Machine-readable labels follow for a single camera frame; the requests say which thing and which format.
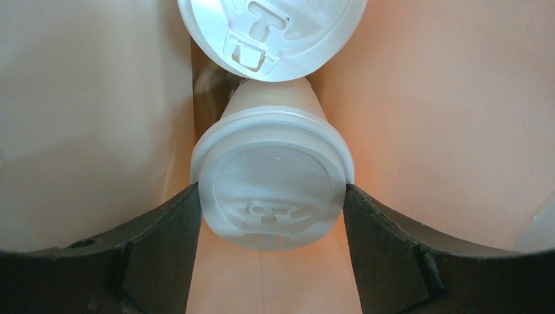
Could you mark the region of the orange paper bag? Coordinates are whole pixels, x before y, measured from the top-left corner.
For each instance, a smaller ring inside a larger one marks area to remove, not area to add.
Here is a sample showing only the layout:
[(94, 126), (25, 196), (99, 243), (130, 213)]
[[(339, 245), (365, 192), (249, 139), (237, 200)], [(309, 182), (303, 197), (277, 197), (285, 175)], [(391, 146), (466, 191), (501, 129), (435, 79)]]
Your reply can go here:
[[(190, 186), (191, 43), (175, 1), (1, 2), (1, 251), (66, 248)], [(312, 82), (368, 195), (554, 251), (553, 1), (370, 1)], [(202, 220), (184, 313), (363, 313), (344, 215), (280, 253)]]

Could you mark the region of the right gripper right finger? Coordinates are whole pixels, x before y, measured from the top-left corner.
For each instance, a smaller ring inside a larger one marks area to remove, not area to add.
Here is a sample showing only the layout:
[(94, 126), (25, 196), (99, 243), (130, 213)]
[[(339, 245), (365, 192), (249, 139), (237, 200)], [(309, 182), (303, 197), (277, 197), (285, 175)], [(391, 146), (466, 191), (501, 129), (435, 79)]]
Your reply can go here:
[(363, 313), (553, 313), (554, 251), (465, 241), (349, 184), (344, 222)]

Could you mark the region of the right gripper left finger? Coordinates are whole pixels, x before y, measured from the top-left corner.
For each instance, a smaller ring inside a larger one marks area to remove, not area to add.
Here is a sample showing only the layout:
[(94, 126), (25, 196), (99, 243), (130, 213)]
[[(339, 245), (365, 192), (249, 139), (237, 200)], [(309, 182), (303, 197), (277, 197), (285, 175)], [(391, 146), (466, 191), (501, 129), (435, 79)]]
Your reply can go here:
[(201, 221), (192, 184), (66, 248), (1, 251), (1, 312), (184, 313)]

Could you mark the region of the lidded white coffee cup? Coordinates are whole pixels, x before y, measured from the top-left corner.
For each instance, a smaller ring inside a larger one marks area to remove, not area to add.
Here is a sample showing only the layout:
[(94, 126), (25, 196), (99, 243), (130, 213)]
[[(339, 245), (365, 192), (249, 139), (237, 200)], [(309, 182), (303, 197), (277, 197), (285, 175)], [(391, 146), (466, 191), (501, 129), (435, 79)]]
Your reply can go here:
[(350, 149), (304, 77), (243, 81), (194, 147), (190, 170), (209, 228), (257, 251), (325, 237), (354, 177)]

